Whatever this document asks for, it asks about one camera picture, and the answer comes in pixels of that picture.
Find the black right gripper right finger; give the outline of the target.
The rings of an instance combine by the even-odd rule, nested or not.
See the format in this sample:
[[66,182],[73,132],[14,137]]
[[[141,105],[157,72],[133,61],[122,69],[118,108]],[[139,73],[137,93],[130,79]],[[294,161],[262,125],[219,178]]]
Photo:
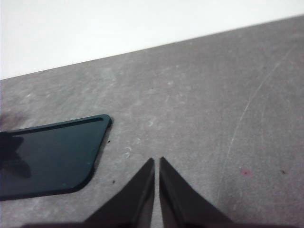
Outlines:
[[160,158],[159,192],[165,228],[226,228],[233,221],[199,195],[164,158]]

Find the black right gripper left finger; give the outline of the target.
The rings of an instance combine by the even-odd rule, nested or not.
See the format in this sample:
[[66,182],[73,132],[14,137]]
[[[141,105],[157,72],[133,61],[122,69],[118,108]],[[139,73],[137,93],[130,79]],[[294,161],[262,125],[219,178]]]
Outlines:
[[150,158],[130,181],[84,225],[90,228],[149,228],[152,221],[155,162]]

